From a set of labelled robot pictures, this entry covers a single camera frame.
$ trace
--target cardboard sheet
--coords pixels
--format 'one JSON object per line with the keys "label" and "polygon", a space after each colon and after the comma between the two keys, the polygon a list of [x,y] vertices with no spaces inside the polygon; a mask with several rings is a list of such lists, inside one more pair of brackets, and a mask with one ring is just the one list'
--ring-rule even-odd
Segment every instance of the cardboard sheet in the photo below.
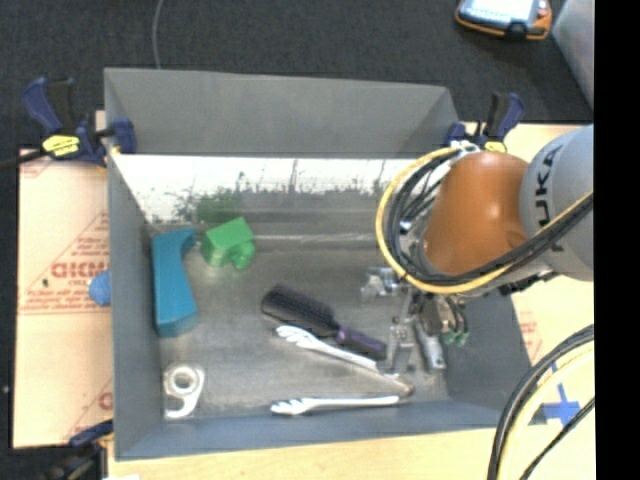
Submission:
{"label": "cardboard sheet", "polygon": [[63,444],[112,416],[106,170],[48,157],[20,170],[13,446]]}

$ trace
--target green block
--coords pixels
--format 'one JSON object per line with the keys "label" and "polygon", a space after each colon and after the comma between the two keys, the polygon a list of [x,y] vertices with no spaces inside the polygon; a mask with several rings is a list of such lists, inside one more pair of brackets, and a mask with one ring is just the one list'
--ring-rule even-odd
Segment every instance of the green block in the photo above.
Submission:
{"label": "green block", "polygon": [[245,269],[256,253],[253,232],[244,217],[230,220],[205,233],[200,252],[212,267],[232,263],[239,270]]}

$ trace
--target gray carpet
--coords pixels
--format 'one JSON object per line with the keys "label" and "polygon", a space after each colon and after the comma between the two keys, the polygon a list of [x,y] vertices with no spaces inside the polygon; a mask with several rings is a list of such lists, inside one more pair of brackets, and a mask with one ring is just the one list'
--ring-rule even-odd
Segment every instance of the gray carpet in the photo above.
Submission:
{"label": "gray carpet", "polygon": [[[564,0],[551,0],[557,12]],[[38,145],[20,93],[72,76],[78,115],[103,104],[105,66],[154,67],[158,0],[0,0],[0,160]],[[593,112],[553,39],[508,43],[453,20],[457,0],[165,0],[163,68],[389,80],[448,87],[461,119],[486,118],[493,91],[525,121],[589,123]],[[64,450],[10,450],[16,295],[15,172],[0,172],[0,479],[30,479]]]}

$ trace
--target blue plastic handle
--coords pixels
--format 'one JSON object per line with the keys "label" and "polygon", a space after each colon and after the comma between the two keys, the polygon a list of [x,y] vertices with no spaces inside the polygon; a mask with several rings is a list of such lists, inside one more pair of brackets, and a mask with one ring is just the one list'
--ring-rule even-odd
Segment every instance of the blue plastic handle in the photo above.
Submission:
{"label": "blue plastic handle", "polygon": [[198,323],[198,311],[182,263],[195,245],[195,229],[180,229],[151,238],[155,326],[161,338],[175,338]]}
{"label": "blue plastic handle", "polygon": [[64,125],[48,99],[46,85],[44,77],[31,82],[22,92],[22,104],[27,113],[44,127],[48,137],[62,130]]}

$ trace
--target gray box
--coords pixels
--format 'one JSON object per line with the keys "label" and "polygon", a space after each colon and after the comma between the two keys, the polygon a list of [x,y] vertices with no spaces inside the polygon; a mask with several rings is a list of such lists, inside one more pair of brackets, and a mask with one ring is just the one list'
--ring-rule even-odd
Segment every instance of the gray box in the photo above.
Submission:
{"label": "gray box", "polygon": [[[377,190],[399,165],[439,146],[457,119],[446,88],[107,69],[105,91],[107,122],[129,117],[139,139],[139,154],[109,161],[116,458],[297,446],[497,423],[530,364],[510,299],[494,293],[469,305],[472,334],[465,347],[446,348],[444,373],[427,372],[417,351],[413,354],[410,376],[417,389],[407,403],[292,418],[269,411],[270,403],[282,398],[389,390],[346,364],[275,336],[273,322],[260,313],[260,300],[272,285],[284,282],[330,303],[339,321],[388,338],[401,300],[363,303],[359,291],[367,267],[384,264],[372,238]],[[176,172],[153,170],[167,161]],[[234,170],[243,162],[244,171]],[[276,162],[293,168],[275,175],[279,181],[272,176],[265,182],[257,171],[264,174],[267,167],[280,165]],[[354,165],[380,174],[353,178]],[[331,175],[312,183],[305,178],[312,166]],[[191,184],[180,178],[189,169],[210,172],[211,180],[215,173],[223,181],[204,174],[205,184],[196,190],[195,174]],[[336,181],[341,178],[348,183]],[[160,200],[158,208],[166,215],[158,215],[143,194],[143,179],[151,187],[147,195]],[[163,184],[172,180],[182,181],[166,189]],[[226,198],[212,197],[221,193]],[[225,204],[218,204],[222,199]],[[212,202],[215,211],[204,211]],[[151,236],[185,226],[200,234],[236,215],[244,216],[255,232],[254,262],[242,272],[231,266],[213,269],[197,248],[187,253],[184,268],[200,323],[178,338],[158,338]],[[162,372],[175,361],[197,362],[207,374],[201,403],[192,417],[179,422],[164,418],[162,389]]]}

